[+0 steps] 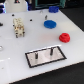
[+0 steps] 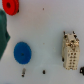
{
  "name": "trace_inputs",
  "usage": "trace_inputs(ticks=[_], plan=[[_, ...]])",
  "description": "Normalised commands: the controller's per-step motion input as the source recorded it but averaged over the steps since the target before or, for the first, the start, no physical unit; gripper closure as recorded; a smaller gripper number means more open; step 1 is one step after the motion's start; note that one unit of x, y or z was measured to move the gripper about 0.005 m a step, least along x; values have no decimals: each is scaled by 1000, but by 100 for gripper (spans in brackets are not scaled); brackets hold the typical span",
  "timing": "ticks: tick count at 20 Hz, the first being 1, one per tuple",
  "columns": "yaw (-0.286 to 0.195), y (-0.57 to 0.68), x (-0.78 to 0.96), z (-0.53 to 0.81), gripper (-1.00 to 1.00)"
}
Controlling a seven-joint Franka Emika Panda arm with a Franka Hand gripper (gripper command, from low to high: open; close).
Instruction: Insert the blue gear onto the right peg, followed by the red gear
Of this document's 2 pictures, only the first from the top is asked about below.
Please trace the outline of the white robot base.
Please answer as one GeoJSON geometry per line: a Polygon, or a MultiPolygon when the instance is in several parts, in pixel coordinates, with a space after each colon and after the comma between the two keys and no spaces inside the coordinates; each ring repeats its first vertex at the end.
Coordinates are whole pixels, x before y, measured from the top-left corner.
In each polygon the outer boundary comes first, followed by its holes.
{"type": "Polygon", "coordinates": [[[6,0],[5,10],[7,13],[25,12],[27,10],[27,2],[25,0],[6,0]]]}

